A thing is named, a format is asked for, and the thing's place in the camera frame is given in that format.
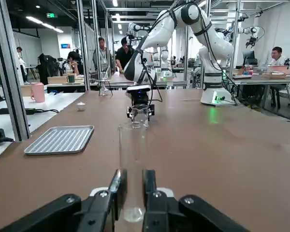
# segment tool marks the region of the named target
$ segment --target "pink mug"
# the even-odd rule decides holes
[[[42,83],[31,86],[31,99],[37,103],[45,101],[44,85]]]

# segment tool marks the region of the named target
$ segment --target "metal tray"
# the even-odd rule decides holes
[[[84,150],[94,126],[52,127],[25,149],[25,155],[74,154]]]

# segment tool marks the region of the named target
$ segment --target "screw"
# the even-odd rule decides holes
[[[161,192],[156,191],[153,193],[154,197],[161,197]]]
[[[66,203],[68,203],[68,204],[71,204],[71,203],[73,203],[73,202],[75,202],[75,199],[74,199],[73,197],[69,197],[69,198],[66,200]]]
[[[99,194],[101,197],[106,197],[108,195],[107,191],[100,192]]]
[[[194,200],[191,198],[191,197],[187,197],[184,199],[184,201],[187,203],[187,204],[192,204],[194,202]]]

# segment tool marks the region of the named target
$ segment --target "green exit sign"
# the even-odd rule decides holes
[[[48,18],[57,18],[57,15],[54,14],[54,13],[47,13],[46,16],[47,16]]]

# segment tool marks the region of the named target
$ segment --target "green cup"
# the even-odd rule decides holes
[[[74,83],[75,82],[75,75],[68,75],[67,82]]]

